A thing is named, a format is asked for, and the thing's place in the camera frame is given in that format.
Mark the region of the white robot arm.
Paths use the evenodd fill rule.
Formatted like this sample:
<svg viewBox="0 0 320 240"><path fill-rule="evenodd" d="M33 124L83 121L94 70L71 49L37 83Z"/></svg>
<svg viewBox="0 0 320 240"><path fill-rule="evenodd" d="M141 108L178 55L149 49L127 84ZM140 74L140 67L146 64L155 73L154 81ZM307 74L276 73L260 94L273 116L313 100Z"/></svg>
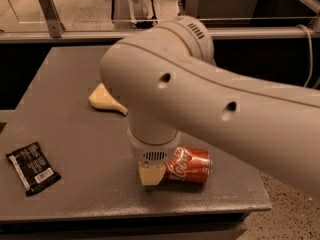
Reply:
<svg viewBox="0 0 320 240"><path fill-rule="evenodd" d="M213 54L208 30L190 16L107 50L101 78L129 110L135 158L162 164L187 133L320 198L318 90L235 74Z"/></svg>

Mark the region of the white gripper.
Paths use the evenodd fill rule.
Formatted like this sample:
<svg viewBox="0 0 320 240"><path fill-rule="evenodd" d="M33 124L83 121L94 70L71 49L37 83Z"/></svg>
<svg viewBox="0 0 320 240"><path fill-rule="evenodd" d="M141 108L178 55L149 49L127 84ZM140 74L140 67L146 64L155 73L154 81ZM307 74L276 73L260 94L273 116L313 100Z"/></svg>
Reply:
<svg viewBox="0 0 320 240"><path fill-rule="evenodd" d="M181 133L175 131L174 137L161 144L143 142L127 130L131 154L139 163L139 176L143 186L157 186L163 179L166 166L180 142Z"/></svg>

